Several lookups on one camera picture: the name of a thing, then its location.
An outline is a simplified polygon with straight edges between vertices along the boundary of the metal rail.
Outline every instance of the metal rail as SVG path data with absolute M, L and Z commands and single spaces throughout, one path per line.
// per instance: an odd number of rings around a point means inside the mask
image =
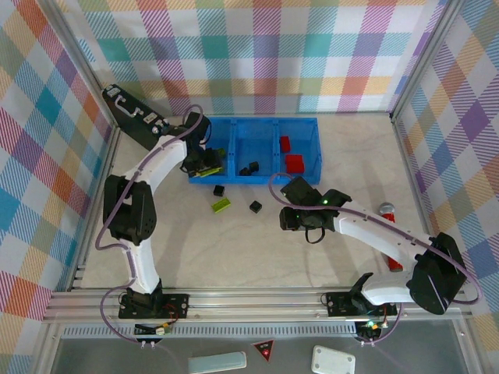
M 75 290 L 54 293 L 45 313 L 46 323 L 97 323 L 105 289 Z M 320 297 L 325 292 L 348 291 L 348 288 L 194 288 L 165 290 L 189 294 L 189 312 L 180 323 L 189 322 L 311 322 L 318 320 L 366 321 L 369 316 L 328 317 Z M 119 293 L 104 302 L 109 319 L 118 320 Z M 405 307 L 403 320 L 459 319 L 470 316 L 469 308 L 452 306 L 442 316 L 429 314 L 415 304 Z M 141 319 L 142 323 L 157 320 Z

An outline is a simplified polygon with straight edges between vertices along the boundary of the checkered fabric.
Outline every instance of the checkered fabric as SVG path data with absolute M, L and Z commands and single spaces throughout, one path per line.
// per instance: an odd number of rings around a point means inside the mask
M 34 0 L 0 12 L 0 373 L 25 373 L 111 131 Z
M 436 232 L 456 238 L 487 302 L 474 309 L 499 370 L 499 0 L 468 0 L 401 131 Z
M 219 115 L 386 111 L 446 1 L 59 5 L 104 85 L 117 83 L 167 113 L 200 104 Z

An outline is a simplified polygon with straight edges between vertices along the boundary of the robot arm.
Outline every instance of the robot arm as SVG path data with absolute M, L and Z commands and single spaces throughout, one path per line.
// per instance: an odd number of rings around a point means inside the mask
M 415 241 L 442 252 L 462 267 L 461 254 L 455 240 L 444 233 L 436 238 L 416 234 L 379 217 L 375 223 L 358 212 L 366 212 L 350 196 L 329 190 L 321 195 L 303 178 L 290 181 L 282 190 L 294 206 L 313 206 L 315 210 L 283 208 L 280 214 L 283 230 L 321 229 L 348 235 L 372 246 L 403 265 L 404 271 L 387 274 L 364 274 L 351 291 L 353 304 L 360 313 L 369 312 L 376 305 L 393 302 L 415 302 L 433 314 L 444 314 L 465 282 L 465 275 L 433 252 Z M 321 209 L 323 206 L 338 209 Z M 407 238 L 400 235 L 407 233 Z
M 181 162 L 184 170 L 191 176 L 208 170 L 219 170 L 221 166 L 220 156 L 216 150 L 204 150 L 200 147 L 200 141 L 204 138 L 208 126 L 211 125 L 206 117 L 203 117 L 200 125 L 189 136 L 174 140 L 177 135 L 185 132 L 196 122 L 198 116 L 197 113 L 191 113 L 185 125 L 165 128 L 166 135 L 158 139 L 157 144 L 140 163 L 123 176 L 110 175 L 106 179 L 104 222 L 118 202 L 125 186 L 138 171 L 140 172 L 129 190 L 127 200 L 121 204 L 108 226 L 111 236 L 126 244 L 131 252 L 136 279 L 130 286 L 130 293 L 137 297 L 152 295 L 158 288 L 161 289 L 161 280 L 154 266 L 150 239 L 157 220 L 153 199 L 157 187 Z

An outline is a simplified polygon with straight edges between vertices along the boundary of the black cube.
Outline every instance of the black cube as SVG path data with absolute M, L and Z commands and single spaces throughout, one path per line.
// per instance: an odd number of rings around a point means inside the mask
M 249 206 L 249 208 L 250 208 L 253 212 L 258 213 L 258 212 L 260 212 L 260 209 L 262 209 L 262 204 L 258 203 L 258 202 L 255 200 L 255 201 L 253 201 L 253 202 L 251 203 L 251 205 Z
M 251 171 L 248 170 L 248 168 L 243 168 L 239 171 L 239 175 L 241 175 L 242 177 L 249 177 L 251 176 Z
M 215 196 L 220 196 L 222 197 L 224 195 L 225 187 L 223 185 L 216 185 L 215 189 L 213 190 L 213 194 Z
M 254 173 L 255 171 L 259 171 L 260 170 L 260 165 L 258 164 L 258 162 L 254 161 L 254 162 L 251 162 L 249 163 L 249 171 Z

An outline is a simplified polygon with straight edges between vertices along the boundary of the triangle sticker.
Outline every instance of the triangle sticker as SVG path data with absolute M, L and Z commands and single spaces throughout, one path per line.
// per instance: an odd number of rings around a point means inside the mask
M 255 343 L 253 346 L 260 352 L 260 354 L 270 362 L 272 356 L 272 348 L 274 346 L 273 340 L 262 341 L 261 343 Z

